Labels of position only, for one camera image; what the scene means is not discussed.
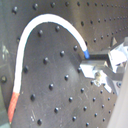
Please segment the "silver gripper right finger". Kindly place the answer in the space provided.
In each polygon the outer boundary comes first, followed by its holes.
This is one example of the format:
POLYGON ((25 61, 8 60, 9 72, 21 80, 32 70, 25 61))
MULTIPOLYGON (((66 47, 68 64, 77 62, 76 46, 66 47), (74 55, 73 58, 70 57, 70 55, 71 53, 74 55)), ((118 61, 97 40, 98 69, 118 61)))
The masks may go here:
POLYGON ((110 46, 98 52, 91 52, 92 60, 106 60, 109 66, 116 66, 128 60, 128 37, 119 43, 112 38, 110 46))

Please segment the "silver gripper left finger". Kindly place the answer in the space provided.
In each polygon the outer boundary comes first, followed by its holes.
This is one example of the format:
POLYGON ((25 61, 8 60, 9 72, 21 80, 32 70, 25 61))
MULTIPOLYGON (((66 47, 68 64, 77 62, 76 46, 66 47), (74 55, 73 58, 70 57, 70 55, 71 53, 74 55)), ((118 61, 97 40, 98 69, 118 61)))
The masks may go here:
POLYGON ((120 93, 124 72, 114 73, 105 61, 83 61, 80 68, 84 76, 91 78, 97 87, 103 85, 109 93, 120 93))

